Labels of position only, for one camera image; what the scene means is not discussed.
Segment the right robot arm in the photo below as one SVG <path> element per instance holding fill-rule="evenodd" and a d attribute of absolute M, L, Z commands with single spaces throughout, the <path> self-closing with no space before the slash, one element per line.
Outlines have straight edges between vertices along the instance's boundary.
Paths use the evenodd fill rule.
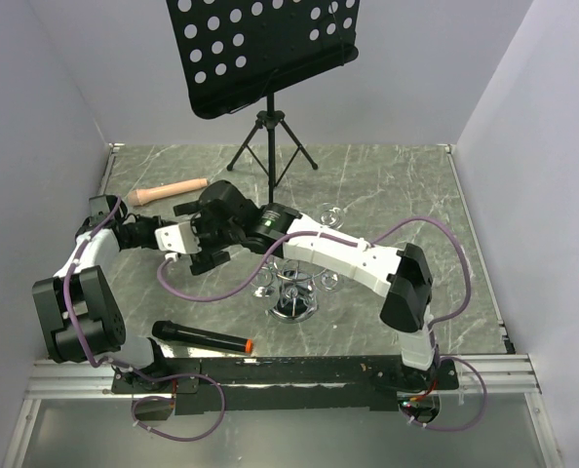
<path fill-rule="evenodd" d="M 419 247 L 383 247 L 281 204 L 259 207 L 227 180 L 174 213 L 189 218 L 157 239 L 166 251 L 189 256 L 193 274 L 228 261 L 226 250 L 234 245 L 330 270 L 383 297 L 379 317 L 399 337 L 405 382 L 420 389 L 436 378 L 436 340 L 428 325 L 433 276 Z"/>

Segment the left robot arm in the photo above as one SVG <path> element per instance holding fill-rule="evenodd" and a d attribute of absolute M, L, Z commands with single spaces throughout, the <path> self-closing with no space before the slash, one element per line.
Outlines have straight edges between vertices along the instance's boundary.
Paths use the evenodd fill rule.
<path fill-rule="evenodd" d="M 92 197 L 89 207 L 71 256 L 32 287 L 48 357 L 58 364 L 107 364 L 126 381 L 160 391 L 170 380 L 167 359 L 155 339 L 126 331 L 104 271 L 123 250 L 156 250 L 155 231 L 171 223 L 129 213 L 116 195 Z"/>

